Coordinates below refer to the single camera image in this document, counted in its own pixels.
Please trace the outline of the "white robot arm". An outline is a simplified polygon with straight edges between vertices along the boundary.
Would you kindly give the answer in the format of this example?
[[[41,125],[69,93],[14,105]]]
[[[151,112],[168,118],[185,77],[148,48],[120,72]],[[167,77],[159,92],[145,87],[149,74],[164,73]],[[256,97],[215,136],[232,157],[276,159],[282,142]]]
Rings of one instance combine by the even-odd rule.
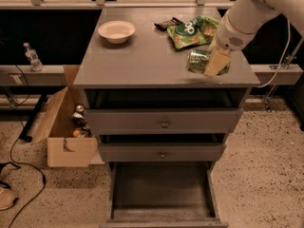
[[[265,23],[279,14],[304,36],[304,0],[236,0],[218,24],[204,75],[216,76],[230,63],[232,51],[244,49]]]

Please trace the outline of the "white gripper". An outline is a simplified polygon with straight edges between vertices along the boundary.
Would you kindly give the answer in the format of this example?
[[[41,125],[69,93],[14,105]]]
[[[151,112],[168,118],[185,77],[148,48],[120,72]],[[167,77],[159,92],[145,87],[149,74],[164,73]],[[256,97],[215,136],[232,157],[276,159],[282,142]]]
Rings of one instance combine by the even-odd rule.
[[[230,63],[232,56],[229,50],[242,50],[253,39],[253,34],[243,33],[236,29],[229,21],[229,16],[225,14],[219,22],[216,34],[209,46],[209,50],[214,51],[210,55],[204,75],[208,77],[216,76]]]

